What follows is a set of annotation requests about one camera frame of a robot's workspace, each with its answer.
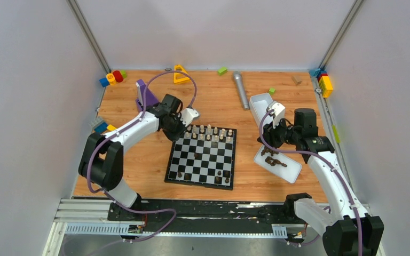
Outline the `black white chessboard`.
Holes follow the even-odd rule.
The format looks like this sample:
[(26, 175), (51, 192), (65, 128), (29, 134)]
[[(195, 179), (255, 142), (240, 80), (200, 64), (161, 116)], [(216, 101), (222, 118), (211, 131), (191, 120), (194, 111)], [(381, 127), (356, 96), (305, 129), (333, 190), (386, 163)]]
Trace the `black white chessboard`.
[(172, 143), (164, 182), (232, 190), (237, 133), (236, 129), (189, 125)]

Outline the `silver microphone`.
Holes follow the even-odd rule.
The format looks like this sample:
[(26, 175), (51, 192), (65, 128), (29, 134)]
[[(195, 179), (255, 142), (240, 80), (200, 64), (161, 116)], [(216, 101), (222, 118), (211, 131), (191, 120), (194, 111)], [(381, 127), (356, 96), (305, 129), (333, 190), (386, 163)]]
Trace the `silver microphone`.
[(238, 92), (243, 109), (249, 110), (249, 102), (243, 85), (242, 74), (239, 71), (234, 71), (232, 74), (232, 78), (235, 82), (236, 90)]

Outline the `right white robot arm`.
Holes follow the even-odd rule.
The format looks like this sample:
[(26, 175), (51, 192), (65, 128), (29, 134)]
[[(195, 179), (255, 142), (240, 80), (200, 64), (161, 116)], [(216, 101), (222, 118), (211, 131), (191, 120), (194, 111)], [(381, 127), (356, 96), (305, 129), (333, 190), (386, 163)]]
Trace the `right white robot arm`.
[(333, 144), (319, 135), (315, 110), (295, 109), (292, 123), (284, 112), (283, 107), (267, 107), (257, 140), (279, 153), (284, 144), (295, 146), (292, 152), (300, 154), (318, 178), (330, 208), (326, 211), (306, 193), (293, 194), (293, 202), (283, 208), (284, 217), (293, 223), (302, 219), (311, 226), (327, 255), (376, 255), (384, 223), (357, 199), (342, 174)]

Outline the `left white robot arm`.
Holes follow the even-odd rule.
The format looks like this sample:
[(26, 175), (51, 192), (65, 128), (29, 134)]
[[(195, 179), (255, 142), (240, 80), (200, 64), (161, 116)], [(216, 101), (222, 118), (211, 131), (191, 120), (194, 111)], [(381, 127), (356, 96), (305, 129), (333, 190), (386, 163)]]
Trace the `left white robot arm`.
[(123, 179), (124, 154), (146, 136), (162, 131), (170, 141), (177, 141), (200, 113), (167, 94), (163, 100), (148, 106), (133, 120), (118, 129), (89, 135), (78, 167), (88, 184), (96, 184), (114, 201), (122, 205), (122, 214), (137, 220), (142, 206), (140, 196)]

